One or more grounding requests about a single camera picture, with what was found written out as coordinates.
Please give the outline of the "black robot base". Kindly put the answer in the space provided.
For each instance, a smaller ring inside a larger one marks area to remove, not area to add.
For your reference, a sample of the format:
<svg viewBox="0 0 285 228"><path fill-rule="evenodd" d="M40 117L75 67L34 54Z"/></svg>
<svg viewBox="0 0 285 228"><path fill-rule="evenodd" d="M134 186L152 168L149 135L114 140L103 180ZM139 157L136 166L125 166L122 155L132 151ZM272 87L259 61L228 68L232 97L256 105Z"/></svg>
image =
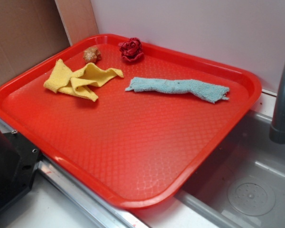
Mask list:
<svg viewBox="0 0 285 228"><path fill-rule="evenodd" d="M21 133L0 131L0 213L31 191L40 149Z"/></svg>

